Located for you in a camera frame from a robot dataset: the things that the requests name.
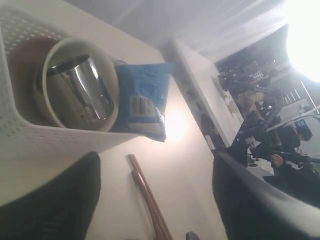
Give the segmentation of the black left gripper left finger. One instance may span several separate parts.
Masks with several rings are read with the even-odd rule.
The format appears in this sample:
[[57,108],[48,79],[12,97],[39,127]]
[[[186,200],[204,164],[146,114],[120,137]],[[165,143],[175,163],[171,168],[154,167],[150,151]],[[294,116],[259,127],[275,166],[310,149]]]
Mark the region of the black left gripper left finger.
[[101,192],[101,160],[89,152],[52,180],[0,208],[2,240],[84,240]]

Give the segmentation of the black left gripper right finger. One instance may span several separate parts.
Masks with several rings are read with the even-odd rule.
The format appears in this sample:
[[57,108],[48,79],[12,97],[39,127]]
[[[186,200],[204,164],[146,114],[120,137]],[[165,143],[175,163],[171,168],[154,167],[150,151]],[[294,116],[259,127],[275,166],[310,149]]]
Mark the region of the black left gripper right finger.
[[229,240],[318,240],[320,210],[213,151],[212,191]]

